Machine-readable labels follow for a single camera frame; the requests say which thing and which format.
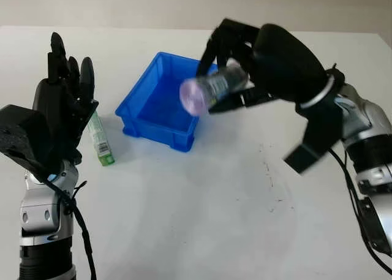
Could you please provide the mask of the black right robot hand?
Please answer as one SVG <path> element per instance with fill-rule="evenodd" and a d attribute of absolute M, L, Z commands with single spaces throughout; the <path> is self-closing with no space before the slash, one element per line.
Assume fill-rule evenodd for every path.
<path fill-rule="evenodd" d="M 262 27 L 228 18 L 213 31 L 197 69 L 206 75 L 213 62 L 219 68 L 237 61 L 254 87 L 230 93 L 210 113 L 222 113 L 282 99 L 296 104 L 310 101 L 327 84 L 327 72 L 313 52 L 284 28 Z"/>

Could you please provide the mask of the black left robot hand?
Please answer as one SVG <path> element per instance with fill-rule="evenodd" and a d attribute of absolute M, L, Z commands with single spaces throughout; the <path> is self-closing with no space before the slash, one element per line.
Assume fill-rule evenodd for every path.
<path fill-rule="evenodd" d="M 94 99 L 94 68 L 89 57 L 79 64 L 73 56 L 66 56 L 57 32 L 52 33 L 50 45 L 48 77 L 38 84 L 33 109 L 45 116 L 56 155 L 78 165 L 82 155 L 77 147 L 98 106 Z"/>

